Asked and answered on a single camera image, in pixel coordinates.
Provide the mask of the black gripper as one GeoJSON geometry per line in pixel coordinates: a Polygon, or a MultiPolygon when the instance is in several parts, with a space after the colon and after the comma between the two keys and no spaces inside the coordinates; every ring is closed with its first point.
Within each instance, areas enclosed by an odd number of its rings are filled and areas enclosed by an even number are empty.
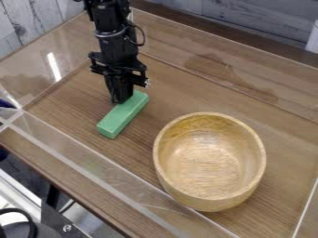
{"type": "Polygon", "coordinates": [[[147,66],[137,59],[139,47],[135,30],[95,31],[99,52],[91,52],[91,70],[104,76],[111,102],[123,104],[132,96],[133,86],[147,86],[147,66]]]}

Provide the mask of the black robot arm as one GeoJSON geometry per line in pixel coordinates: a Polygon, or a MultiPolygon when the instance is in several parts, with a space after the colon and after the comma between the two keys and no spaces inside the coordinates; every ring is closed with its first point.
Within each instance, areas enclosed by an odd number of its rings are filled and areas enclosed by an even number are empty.
{"type": "Polygon", "coordinates": [[[99,52],[91,52],[91,71],[104,76],[112,103],[132,97],[135,86],[148,83],[147,66],[137,59],[139,43],[135,30],[143,30],[128,19],[129,0],[83,0],[89,21],[95,24],[99,52]]]}

